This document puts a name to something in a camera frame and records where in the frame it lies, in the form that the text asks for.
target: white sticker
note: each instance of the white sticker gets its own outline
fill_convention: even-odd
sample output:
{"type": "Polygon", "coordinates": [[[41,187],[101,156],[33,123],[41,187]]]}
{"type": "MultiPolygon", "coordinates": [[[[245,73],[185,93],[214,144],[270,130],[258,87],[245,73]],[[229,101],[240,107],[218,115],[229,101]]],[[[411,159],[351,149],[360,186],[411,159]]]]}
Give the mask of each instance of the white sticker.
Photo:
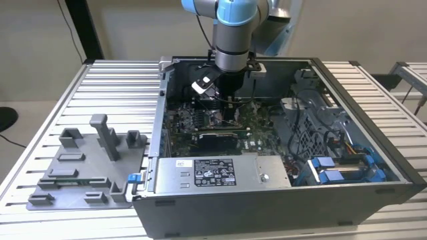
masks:
{"type": "Polygon", "coordinates": [[[176,160],[177,168],[190,168],[193,166],[193,160],[176,160]]]}

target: slotted aluminum table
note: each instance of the slotted aluminum table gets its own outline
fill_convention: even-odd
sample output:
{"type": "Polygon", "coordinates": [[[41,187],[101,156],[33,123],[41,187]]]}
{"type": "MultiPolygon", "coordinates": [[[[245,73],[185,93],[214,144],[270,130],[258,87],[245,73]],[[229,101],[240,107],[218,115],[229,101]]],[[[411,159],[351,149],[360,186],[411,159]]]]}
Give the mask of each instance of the slotted aluminum table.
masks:
{"type": "MultiPolygon", "coordinates": [[[[427,179],[425,126],[360,66],[348,62],[324,64],[427,179]]],[[[108,114],[108,125],[117,133],[133,129],[150,138],[158,88],[158,62],[102,60],[81,67],[0,186],[0,239],[148,239],[130,208],[28,211],[25,204],[48,169],[60,145],[57,135],[65,127],[77,127],[84,134],[94,133],[86,123],[92,114],[104,113],[108,114]]],[[[359,226],[209,236],[205,239],[427,239],[427,191],[401,205],[385,206],[359,226]]]]}

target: green circuit board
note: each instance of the green circuit board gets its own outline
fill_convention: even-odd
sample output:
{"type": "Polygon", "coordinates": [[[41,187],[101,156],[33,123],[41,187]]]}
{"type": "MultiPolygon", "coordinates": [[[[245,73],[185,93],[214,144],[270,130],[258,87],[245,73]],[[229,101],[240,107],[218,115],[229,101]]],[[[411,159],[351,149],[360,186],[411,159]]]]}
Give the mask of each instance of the green circuit board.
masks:
{"type": "Polygon", "coordinates": [[[202,157],[257,154],[258,156],[284,156],[280,138],[269,120],[272,107],[250,102],[236,110],[233,121],[221,121],[217,112],[204,111],[194,124],[194,115],[200,112],[181,106],[169,118],[169,140],[172,157],[202,157]],[[233,148],[224,150],[200,149],[197,139],[205,134],[232,135],[233,148]]]}

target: black cable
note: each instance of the black cable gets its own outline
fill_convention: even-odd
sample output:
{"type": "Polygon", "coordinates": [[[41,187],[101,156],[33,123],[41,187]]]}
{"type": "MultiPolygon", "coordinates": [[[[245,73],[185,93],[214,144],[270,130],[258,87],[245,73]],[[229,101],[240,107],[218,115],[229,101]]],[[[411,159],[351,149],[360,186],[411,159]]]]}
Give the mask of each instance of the black cable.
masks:
{"type": "Polygon", "coordinates": [[[1,134],[0,134],[0,138],[2,138],[5,141],[8,141],[10,144],[14,144],[16,146],[20,146],[20,147],[22,147],[24,149],[26,148],[26,146],[25,145],[22,145],[22,144],[18,144],[18,143],[16,143],[16,142],[13,142],[13,141],[10,141],[5,136],[2,136],[1,134]]]}
{"type": "Polygon", "coordinates": [[[408,97],[408,95],[409,95],[409,92],[411,92],[412,88],[413,88],[412,86],[408,88],[407,93],[405,93],[405,95],[404,95],[404,98],[403,98],[403,100],[401,100],[401,104],[405,102],[407,97],[408,97]]]}
{"type": "Polygon", "coordinates": [[[288,150],[289,154],[293,156],[293,158],[296,160],[298,160],[300,157],[293,153],[292,148],[290,148],[292,140],[293,140],[293,137],[294,137],[294,134],[296,134],[296,129],[297,129],[298,122],[300,122],[300,104],[298,104],[298,99],[294,98],[294,101],[296,101],[296,117],[294,117],[294,123],[293,123],[293,127],[292,127],[292,134],[290,134],[290,137],[288,138],[288,141],[286,141],[286,150],[288,150]]]}
{"type": "Polygon", "coordinates": [[[81,54],[80,54],[80,52],[78,52],[78,48],[77,48],[77,45],[76,45],[72,27],[70,27],[69,24],[68,24],[66,17],[65,17],[65,14],[64,14],[64,10],[62,10],[62,6],[61,6],[61,4],[60,4],[60,0],[56,0],[56,2],[57,2],[57,5],[58,5],[61,17],[64,18],[66,27],[68,27],[68,29],[69,29],[69,35],[70,35],[70,40],[72,40],[73,48],[74,48],[74,51],[76,51],[77,54],[78,54],[80,63],[82,64],[82,57],[81,57],[81,54]]]}
{"type": "MultiPolygon", "coordinates": [[[[318,92],[317,90],[312,89],[312,88],[302,88],[301,90],[298,90],[298,92],[297,92],[297,94],[296,94],[296,98],[297,98],[298,100],[301,100],[306,105],[310,105],[304,99],[301,99],[301,98],[298,97],[298,94],[301,93],[301,91],[312,91],[312,92],[317,93],[318,95],[320,95],[320,92],[318,92]]],[[[324,126],[324,128],[325,128],[330,133],[333,133],[334,136],[337,136],[337,134],[334,133],[336,130],[333,130],[333,129],[330,128],[330,125],[326,125],[325,122],[320,119],[320,117],[318,117],[318,115],[317,115],[317,111],[312,111],[312,115],[313,115],[314,119],[318,121],[318,123],[324,126]]]]}
{"type": "Polygon", "coordinates": [[[185,127],[188,129],[190,126],[194,126],[194,116],[193,116],[192,112],[188,109],[182,108],[180,110],[186,111],[186,113],[189,113],[189,116],[190,116],[190,125],[185,127]]]}
{"type": "Polygon", "coordinates": [[[226,103],[226,104],[248,104],[249,102],[253,101],[253,98],[254,98],[254,88],[256,88],[256,79],[253,79],[253,85],[252,85],[252,96],[250,96],[250,99],[248,101],[226,101],[224,99],[220,99],[218,97],[213,97],[217,101],[222,102],[222,103],[226,103]]]}
{"type": "Polygon", "coordinates": [[[196,15],[194,17],[197,18],[198,27],[200,27],[200,30],[201,30],[204,39],[205,39],[205,41],[206,41],[208,47],[213,50],[212,44],[210,44],[210,42],[209,42],[209,39],[208,39],[208,36],[206,36],[206,33],[205,33],[205,30],[202,29],[202,26],[201,26],[200,18],[198,18],[197,15],[196,15]]]}
{"type": "Polygon", "coordinates": [[[413,115],[415,115],[415,116],[416,116],[416,114],[419,114],[420,108],[421,108],[421,106],[417,105],[417,107],[416,107],[416,109],[415,109],[415,112],[413,112],[413,115]]]}

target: motherboard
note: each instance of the motherboard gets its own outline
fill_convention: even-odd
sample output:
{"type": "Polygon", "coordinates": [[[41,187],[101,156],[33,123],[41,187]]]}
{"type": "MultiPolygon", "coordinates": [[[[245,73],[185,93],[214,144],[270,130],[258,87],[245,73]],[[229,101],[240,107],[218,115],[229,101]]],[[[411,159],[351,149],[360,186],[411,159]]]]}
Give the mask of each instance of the motherboard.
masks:
{"type": "Polygon", "coordinates": [[[281,156],[285,151],[270,116],[278,105],[250,101],[229,106],[233,116],[214,101],[193,99],[166,111],[170,157],[202,157],[257,154],[281,156]]]}

